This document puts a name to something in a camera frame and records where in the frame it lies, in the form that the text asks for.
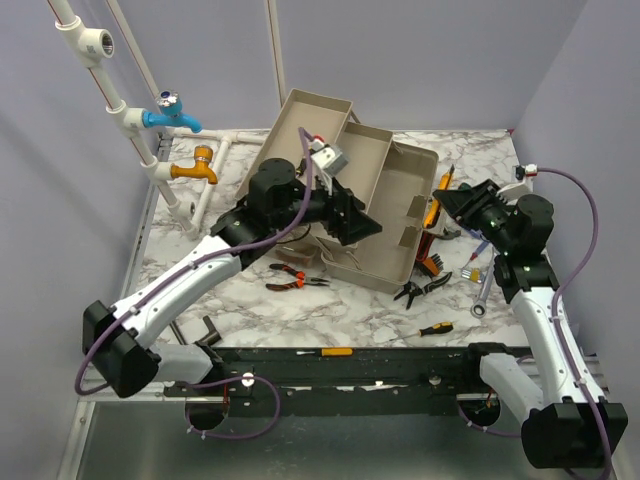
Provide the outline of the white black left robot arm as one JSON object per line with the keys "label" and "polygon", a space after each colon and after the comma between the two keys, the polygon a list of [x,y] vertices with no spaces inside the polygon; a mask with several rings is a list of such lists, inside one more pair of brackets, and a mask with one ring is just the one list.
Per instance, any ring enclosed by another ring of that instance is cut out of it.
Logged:
{"label": "white black left robot arm", "polygon": [[313,189],[296,177],[291,162],[264,161],[250,178],[248,193],[191,253],[144,289],[111,306],[95,301],[85,309],[82,364],[93,365],[121,398],[152,382],[186,383],[201,395],[214,393],[222,372],[210,348],[200,342],[161,346],[157,338],[213,287],[245,270],[297,226],[314,223],[343,245],[383,229],[340,184]]}

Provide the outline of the beige toolbox with clear lid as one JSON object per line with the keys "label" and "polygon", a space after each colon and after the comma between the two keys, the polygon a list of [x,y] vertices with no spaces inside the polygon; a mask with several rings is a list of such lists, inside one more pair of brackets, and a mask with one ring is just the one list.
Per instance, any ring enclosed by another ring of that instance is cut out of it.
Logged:
{"label": "beige toolbox with clear lid", "polygon": [[309,210],[327,198],[341,233],[312,227],[304,241],[317,246],[328,273],[340,280],[392,294],[413,270],[439,162],[436,152],[401,143],[392,132],[352,121],[348,100],[292,90],[248,173],[269,159],[294,166],[304,158],[298,130],[320,136],[343,154],[346,165],[325,189],[314,171],[315,193]]}

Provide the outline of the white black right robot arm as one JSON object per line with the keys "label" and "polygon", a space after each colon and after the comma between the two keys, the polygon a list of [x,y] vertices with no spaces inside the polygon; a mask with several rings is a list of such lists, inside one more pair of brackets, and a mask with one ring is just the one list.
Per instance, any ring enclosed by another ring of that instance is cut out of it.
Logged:
{"label": "white black right robot arm", "polygon": [[532,466],[609,475],[628,417],[622,404],[606,399],[572,335],[545,254],[553,205],[533,193],[509,201],[491,180],[434,197],[459,226],[481,232],[493,246],[495,282],[524,329],[539,375],[533,381],[510,354],[481,353],[461,365],[462,384],[497,393],[520,423]]}

